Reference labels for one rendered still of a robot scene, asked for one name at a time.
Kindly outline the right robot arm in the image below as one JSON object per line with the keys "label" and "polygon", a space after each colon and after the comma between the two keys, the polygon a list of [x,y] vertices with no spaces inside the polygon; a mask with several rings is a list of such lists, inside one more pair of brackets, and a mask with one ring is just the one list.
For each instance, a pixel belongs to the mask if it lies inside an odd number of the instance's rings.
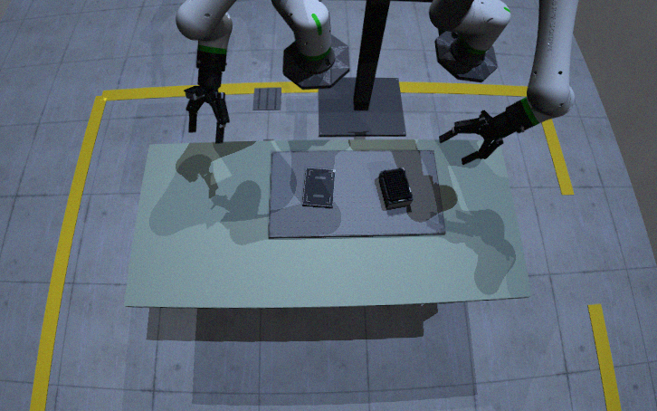
{"label": "right robot arm", "polygon": [[[177,10],[180,33],[198,41],[196,68],[224,72],[227,46],[233,22],[227,11],[236,0],[186,0]],[[331,68],[335,53],[331,46],[329,11],[318,0],[271,0],[273,6],[294,32],[299,67],[312,74]],[[222,20],[221,20],[222,19]],[[220,23],[219,23],[220,22]],[[197,40],[196,40],[197,39]],[[206,87],[184,90],[186,97],[204,97]],[[199,97],[200,96],[200,97]]]}

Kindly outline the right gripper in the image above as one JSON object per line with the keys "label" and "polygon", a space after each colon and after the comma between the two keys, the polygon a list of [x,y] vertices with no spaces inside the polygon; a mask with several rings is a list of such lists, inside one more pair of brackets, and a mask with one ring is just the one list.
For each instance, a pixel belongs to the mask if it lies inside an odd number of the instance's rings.
{"label": "right gripper", "polygon": [[224,128],[226,123],[230,122],[226,103],[225,103],[225,93],[218,92],[218,89],[221,87],[221,81],[222,81],[222,72],[208,72],[208,71],[198,70],[197,84],[206,87],[206,94],[201,99],[189,100],[186,106],[186,110],[189,111],[188,132],[191,133],[191,132],[196,132],[196,120],[197,120],[196,113],[204,104],[204,102],[209,103],[209,105],[213,109],[216,120],[218,121],[216,122],[217,124],[216,137],[215,137],[216,144],[224,143]]}

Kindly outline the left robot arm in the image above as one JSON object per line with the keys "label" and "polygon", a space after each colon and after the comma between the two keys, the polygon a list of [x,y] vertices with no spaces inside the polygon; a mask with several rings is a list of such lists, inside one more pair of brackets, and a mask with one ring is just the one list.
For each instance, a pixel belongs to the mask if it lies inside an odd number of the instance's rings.
{"label": "left robot arm", "polygon": [[[527,97],[506,108],[509,123],[518,133],[565,115],[574,104],[569,70],[578,1],[539,0],[538,38]],[[429,17],[436,28],[457,38],[451,44],[454,59],[476,67],[509,23],[510,10],[500,0],[433,0]]]}

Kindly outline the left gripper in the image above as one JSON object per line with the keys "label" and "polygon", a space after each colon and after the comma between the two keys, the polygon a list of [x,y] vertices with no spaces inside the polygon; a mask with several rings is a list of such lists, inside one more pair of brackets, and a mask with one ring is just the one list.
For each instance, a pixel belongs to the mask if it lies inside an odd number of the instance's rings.
{"label": "left gripper", "polygon": [[462,158],[462,164],[465,165],[475,159],[486,159],[498,146],[503,144],[502,138],[505,138],[514,132],[516,131],[512,128],[507,113],[504,111],[493,117],[490,121],[486,121],[485,116],[481,116],[477,119],[456,121],[454,122],[454,127],[450,131],[442,134],[439,137],[439,140],[440,143],[443,143],[444,141],[458,135],[458,133],[475,133],[481,135],[484,139],[481,148],[479,151],[473,152]]}

